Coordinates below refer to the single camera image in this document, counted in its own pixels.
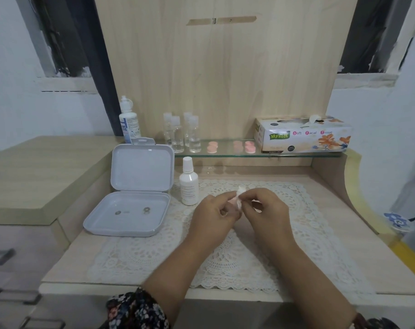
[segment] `white lace doily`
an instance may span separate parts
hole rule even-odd
[[[364,299],[374,290],[334,235],[317,206],[301,184],[291,182],[200,181],[200,199],[239,186],[265,187],[275,192],[290,209],[298,245],[351,301]],[[139,285],[186,236],[195,206],[180,201],[178,182],[170,190],[171,202],[164,226],[149,238],[109,237],[88,277],[96,283]],[[201,265],[191,287],[280,291],[287,296],[278,271],[255,242],[253,229],[244,216],[225,241]]]

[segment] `person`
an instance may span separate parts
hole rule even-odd
[[[295,242],[288,206],[266,188],[241,194],[242,212],[228,201],[236,192],[208,195],[193,213],[184,241],[135,292],[111,298],[101,328],[171,328],[204,260],[226,238],[242,212],[281,272],[308,327],[397,328],[390,320],[366,321]]]

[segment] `open plastic box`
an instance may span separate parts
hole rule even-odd
[[[102,236],[153,236],[160,231],[174,183],[174,151],[140,137],[113,149],[108,194],[84,220],[84,228]]]

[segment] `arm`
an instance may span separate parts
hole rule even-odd
[[[308,326],[315,329],[349,327],[357,314],[355,308],[298,247],[291,230],[288,206],[265,188],[248,190],[239,198],[243,201],[244,215],[281,272]]]
[[[236,196],[228,192],[208,195],[194,211],[187,237],[151,274],[142,288],[156,299],[174,324],[186,292],[199,266],[221,245],[241,212],[227,201]]]

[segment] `white plastic bottle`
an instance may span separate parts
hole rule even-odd
[[[119,120],[121,121],[122,132],[124,133],[125,143],[132,144],[133,140],[140,137],[139,122],[137,121],[137,114],[132,111],[133,102],[125,96],[122,96],[119,102],[121,106],[121,114]]]
[[[180,175],[180,191],[182,192],[182,203],[194,205],[198,203],[198,174],[194,172],[191,157],[183,158],[183,174]]]
[[[172,138],[172,149],[176,154],[180,154],[185,150],[183,127],[180,125],[180,117],[172,116],[172,127],[174,129],[174,137]]]
[[[193,115],[189,119],[189,151],[195,154],[201,151],[198,115]]]
[[[189,121],[192,116],[192,112],[184,112],[183,118],[185,119],[185,146],[189,146]]]
[[[163,135],[165,136],[165,143],[172,146],[172,139],[174,138],[174,129],[172,127],[172,113],[163,113]]]

